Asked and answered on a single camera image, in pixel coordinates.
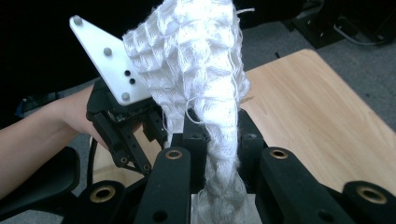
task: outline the bolt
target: bolt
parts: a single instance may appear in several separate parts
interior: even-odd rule
[[[80,16],[74,16],[73,22],[75,25],[82,25],[82,18]]]
[[[124,101],[129,100],[130,97],[131,96],[129,95],[128,92],[123,93],[122,96],[121,96],[122,100],[124,100]]]
[[[103,50],[103,53],[106,55],[106,56],[110,56],[111,55],[111,49],[110,48],[105,48],[104,50]]]

